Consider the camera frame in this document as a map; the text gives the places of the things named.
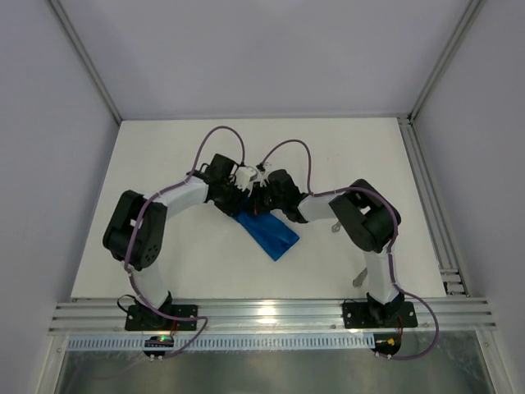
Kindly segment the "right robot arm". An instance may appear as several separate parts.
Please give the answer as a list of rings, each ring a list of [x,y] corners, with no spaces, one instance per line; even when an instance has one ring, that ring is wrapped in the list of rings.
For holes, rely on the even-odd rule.
[[[342,190],[308,194],[285,170],[254,184],[247,202],[253,214],[280,210],[288,220],[309,223],[335,218],[363,253],[367,269],[367,314],[378,327],[394,323],[404,296],[396,283],[393,246],[400,215],[364,179]]]

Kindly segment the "blue satin napkin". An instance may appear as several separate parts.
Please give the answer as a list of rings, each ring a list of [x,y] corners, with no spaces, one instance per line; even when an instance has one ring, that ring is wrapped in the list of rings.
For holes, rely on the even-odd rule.
[[[234,219],[274,261],[299,242],[299,235],[269,212],[259,213],[246,199]]]

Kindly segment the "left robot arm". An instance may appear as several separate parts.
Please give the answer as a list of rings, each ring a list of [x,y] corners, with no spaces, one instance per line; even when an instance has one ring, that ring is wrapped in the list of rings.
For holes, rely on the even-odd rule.
[[[121,195],[104,232],[103,247],[122,262],[140,305],[173,319],[167,309],[171,293],[157,265],[167,221],[201,204],[212,204],[225,215],[236,217],[257,178],[256,168],[217,153],[209,164],[190,171],[174,185],[151,195],[133,190]]]

